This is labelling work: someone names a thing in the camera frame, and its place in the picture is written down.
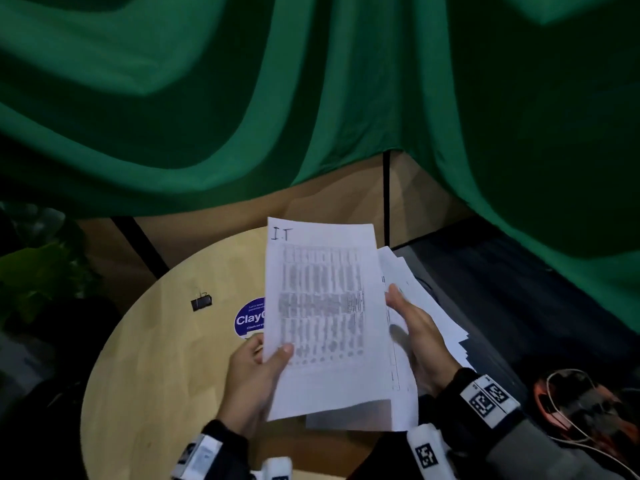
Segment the white wrist marker block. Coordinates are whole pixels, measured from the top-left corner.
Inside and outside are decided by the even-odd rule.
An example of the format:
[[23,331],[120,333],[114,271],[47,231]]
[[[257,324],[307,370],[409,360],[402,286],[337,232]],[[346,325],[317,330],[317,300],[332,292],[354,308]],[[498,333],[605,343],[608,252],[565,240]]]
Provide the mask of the white wrist marker block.
[[491,429],[520,408],[520,403],[487,374],[473,380],[460,397]]
[[199,434],[188,443],[180,459],[172,469],[172,480],[205,480],[223,443],[204,434]]

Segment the black slanted strip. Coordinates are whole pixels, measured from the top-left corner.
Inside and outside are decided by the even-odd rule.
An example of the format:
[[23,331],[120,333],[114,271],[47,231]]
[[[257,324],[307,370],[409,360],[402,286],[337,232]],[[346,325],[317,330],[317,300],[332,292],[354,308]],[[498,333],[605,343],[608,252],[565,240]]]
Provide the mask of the black slanted strip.
[[110,219],[156,280],[169,272],[169,266],[134,217],[114,216]]

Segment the orange and black device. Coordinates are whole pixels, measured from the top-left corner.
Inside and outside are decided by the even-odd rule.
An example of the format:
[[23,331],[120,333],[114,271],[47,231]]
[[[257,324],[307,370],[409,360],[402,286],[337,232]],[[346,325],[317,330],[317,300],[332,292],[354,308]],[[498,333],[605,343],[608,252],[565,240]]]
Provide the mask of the orange and black device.
[[532,398],[551,439],[611,455],[640,450],[640,412],[580,369],[544,373]]

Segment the green fabric backdrop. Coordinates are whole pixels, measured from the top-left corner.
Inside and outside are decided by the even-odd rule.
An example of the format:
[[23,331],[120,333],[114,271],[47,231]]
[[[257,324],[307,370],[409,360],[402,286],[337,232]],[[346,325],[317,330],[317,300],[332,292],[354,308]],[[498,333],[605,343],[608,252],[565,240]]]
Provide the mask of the green fabric backdrop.
[[640,331],[640,0],[0,0],[0,196],[258,198],[403,150]]

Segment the green leafy plant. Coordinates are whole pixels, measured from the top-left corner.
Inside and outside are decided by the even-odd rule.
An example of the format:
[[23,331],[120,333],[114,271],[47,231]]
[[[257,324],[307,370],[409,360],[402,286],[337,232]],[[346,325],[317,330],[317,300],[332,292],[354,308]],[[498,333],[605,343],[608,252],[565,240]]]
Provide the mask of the green leafy plant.
[[0,200],[0,330],[30,324],[46,309],[102,291],[86,236],[64,212]]

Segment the printed white paper sheet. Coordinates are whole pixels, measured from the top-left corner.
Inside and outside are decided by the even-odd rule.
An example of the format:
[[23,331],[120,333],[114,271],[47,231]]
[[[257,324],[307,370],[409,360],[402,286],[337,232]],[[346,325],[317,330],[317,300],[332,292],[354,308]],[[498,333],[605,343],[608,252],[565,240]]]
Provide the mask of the printed white paper sheet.
[[389,401],[394,389],[373,224],[268,218],[263,359],[286,344],[268,422]]

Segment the white left wrist marker block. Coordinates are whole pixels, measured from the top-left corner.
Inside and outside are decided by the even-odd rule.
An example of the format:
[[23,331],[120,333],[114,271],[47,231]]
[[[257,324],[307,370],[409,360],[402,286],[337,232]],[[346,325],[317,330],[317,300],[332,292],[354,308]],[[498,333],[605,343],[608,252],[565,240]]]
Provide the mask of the white left wrist marker block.
[[223,443],[204,434],[199,434],[188,443],[180,459],[172,469],[172,480],[205,480]]

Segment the blue round sticker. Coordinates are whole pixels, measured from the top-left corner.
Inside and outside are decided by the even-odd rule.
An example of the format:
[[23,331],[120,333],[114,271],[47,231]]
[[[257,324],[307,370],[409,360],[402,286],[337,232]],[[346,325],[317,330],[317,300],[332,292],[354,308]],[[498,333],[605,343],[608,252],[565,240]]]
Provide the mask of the blue round sticker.
[[255,333],[262,333],[265,321],[265,298],[254,298],[236,313],[234,330],[236,335],[247,339]]

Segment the person's right forearm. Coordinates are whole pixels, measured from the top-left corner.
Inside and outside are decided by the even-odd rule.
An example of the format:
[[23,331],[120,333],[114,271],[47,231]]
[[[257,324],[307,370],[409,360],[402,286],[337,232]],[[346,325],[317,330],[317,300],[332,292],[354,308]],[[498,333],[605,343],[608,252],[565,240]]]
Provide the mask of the person's right forearm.
[[435,398],[436,425],[454,452],[498,480],[625,480],[587,453],[564,449],[537,428],[521,407],[489,428],[460,397],[480,375],[461,368]]

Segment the white right wrist marker block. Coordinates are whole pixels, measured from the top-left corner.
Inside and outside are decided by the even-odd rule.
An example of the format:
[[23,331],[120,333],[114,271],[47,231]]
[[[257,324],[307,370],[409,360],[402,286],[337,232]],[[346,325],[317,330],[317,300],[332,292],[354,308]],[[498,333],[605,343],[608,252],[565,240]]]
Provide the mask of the white right wrist marker block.
[[460,397],[491,429],[520,408],[520,403],[487,374],[473,380]]

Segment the black vertical pole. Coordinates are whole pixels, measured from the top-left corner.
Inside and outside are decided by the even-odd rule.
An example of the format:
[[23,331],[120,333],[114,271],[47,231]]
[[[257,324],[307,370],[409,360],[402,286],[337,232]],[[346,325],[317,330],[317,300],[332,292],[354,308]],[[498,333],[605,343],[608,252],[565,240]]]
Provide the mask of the black vertical pole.
[[383,188],[383,242],[390,246],[390,162],[391,150],[382,154],[382,188]]

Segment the person's left forearm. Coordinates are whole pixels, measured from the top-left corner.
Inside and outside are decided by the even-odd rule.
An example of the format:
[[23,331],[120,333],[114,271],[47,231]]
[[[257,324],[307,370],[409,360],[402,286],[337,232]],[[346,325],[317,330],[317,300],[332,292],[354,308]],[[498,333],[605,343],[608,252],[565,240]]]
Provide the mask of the person's left forearm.
[[221,443],[204,480],[255,480],[248,463],[249,441],[220,420],[206,424],[202,433]]

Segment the person's right hand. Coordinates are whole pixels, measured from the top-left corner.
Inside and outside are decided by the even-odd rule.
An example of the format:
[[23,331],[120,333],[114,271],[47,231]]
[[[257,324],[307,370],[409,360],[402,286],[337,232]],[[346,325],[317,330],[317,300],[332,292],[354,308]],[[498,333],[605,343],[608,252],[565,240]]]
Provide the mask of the person's right hand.
[[439,329],[427,313],[425,334],[409,335],[409,340],[417,384],[428,395],[437,397],[452,382],[461,364],[449,352]]

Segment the person's left hand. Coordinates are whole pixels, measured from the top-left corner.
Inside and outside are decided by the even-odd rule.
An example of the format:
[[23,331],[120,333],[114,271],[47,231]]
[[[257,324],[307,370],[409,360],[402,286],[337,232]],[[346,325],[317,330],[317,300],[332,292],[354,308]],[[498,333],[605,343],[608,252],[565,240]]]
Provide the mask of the person's left hand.
[[216,419],[247,439],[258,430],[273,400],[278,380],[260,377],[264,336],[256,333],[231,355]]

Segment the stack of white papers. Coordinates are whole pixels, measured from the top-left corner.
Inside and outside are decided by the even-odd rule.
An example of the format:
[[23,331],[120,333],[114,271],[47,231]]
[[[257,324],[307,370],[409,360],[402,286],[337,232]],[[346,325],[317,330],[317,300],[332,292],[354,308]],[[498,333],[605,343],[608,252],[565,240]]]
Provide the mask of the stack of white papers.
[[[426,311],[436,324],[449,352],[461,365],[469,367],[467,352],[461,345],[468,339],[468,332],[448,316],[436,298],[430,295],[426,285],[411,272],[403,257],[396,256],[389,247],[384,247],[378,250],[378,258],[385,288],[391,283],[396,284],[411,303]],[[418,425],[418,400],[426,391],[418,386],[410,365],[410,341],[406,323],[391,308],[387,308],[385,330],[390,340],[389,399],[310,414],[306,419],[307,428],[400,432]]]

